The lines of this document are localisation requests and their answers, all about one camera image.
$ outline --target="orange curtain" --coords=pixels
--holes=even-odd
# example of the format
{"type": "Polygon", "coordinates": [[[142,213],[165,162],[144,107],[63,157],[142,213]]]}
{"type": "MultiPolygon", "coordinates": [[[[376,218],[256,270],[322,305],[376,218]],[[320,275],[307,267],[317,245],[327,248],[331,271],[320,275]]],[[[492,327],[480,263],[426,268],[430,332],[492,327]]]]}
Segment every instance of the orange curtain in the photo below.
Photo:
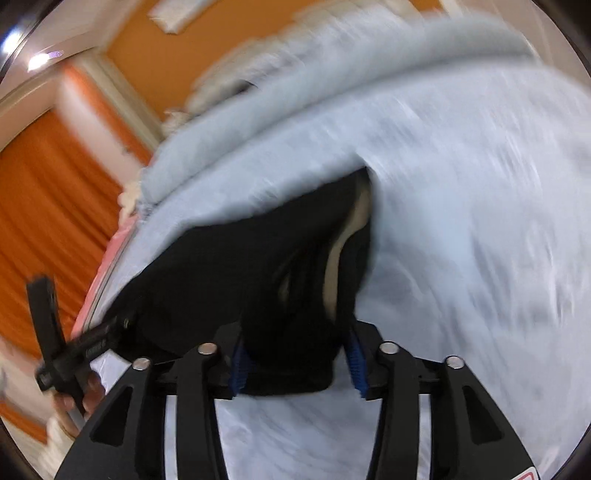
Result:
{"type": "Polygon", "coordinates": [[[39,357],[25,284],[54,278],[69,336],[109,238],[120,187],[53,112],[0,152],[0,335],[39,357]]]}

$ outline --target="orange wall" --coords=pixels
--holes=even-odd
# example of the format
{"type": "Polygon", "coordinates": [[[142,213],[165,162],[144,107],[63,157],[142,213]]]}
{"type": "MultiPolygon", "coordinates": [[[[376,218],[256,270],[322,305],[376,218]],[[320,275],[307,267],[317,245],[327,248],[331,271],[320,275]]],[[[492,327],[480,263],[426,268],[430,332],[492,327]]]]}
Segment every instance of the orange wall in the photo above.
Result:
{"type": "MultiPolygon", "coordinates": [[[[180,35],[167,35],[148,12],[159,0],[144,0],[107,51],[137,92],[164,118],[181,107],[193,82],[246,40],[276,34],[293,15],[316,0],[217,0],[180,35]]],[[[439,0],[411,0],[419,10],[439,0]]]]}

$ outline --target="white wall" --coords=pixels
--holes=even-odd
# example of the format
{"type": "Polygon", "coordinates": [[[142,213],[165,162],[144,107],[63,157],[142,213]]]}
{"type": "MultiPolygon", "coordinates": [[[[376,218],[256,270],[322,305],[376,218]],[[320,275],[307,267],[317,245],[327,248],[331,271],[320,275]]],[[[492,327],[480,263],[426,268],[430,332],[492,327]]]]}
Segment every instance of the white wall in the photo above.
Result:
{"type": "Polygon", "coordinates": [[[124,185],[136,179],[142,164],[111,133],[67,77],[57,91],[55,109],[68,129],[115,181],[124,185]]]}
{"type": "Polygon", "coordinates": [[[0,102],[0,151],[53,106],[59,83],[60,75],[48,70],[0,102]]]}

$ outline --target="finger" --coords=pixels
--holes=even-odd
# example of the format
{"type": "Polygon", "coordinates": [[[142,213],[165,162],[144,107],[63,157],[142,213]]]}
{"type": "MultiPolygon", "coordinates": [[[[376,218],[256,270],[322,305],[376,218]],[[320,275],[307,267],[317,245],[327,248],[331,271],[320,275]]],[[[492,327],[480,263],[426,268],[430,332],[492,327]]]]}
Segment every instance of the finger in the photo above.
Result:
{"type": "Polygon", "coordinates": [[[103,398],[105,398],[105,388],[101,385],[98,390],[89,391],[82,404],[86,411],[93,413],[103,398]]]}
{"type": "Polygon", "coordinates": [[[53,408],[58,412],[68,412],[76,406],[74,399],[65,394],[53,395],[53,408]]]}
{"type": "Polygon", "coordinates": [[[94,371],[89,374],[87,382],[91,390],[100,391],[103,388],[103,385],[100,383],[99,374],[94,371]]]}

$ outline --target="hand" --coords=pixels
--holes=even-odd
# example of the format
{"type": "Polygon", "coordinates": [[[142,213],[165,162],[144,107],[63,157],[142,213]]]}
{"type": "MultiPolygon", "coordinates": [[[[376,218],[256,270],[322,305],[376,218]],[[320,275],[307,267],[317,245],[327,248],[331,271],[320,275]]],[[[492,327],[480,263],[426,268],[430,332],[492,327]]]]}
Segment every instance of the hand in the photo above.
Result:
{"type": "MultiPolygon", "coordinates": [[[[100,377],[96,372],[91,372],[88,376],[88,389],[86,390],[84,400],[82,401],[84,409],[87,412],[85,418],[88,419],[88,417],[95,412],[103,398],[105,398],[105,388],[100,383],[100,377]]],[[[70,410],[76,408],[74,399],[69,395],[54,393],[53,408],[57,413],[57,419],[60,422],[62,429],[71,437],[76,438],[80,432],[68,415],[70,410]]]]}

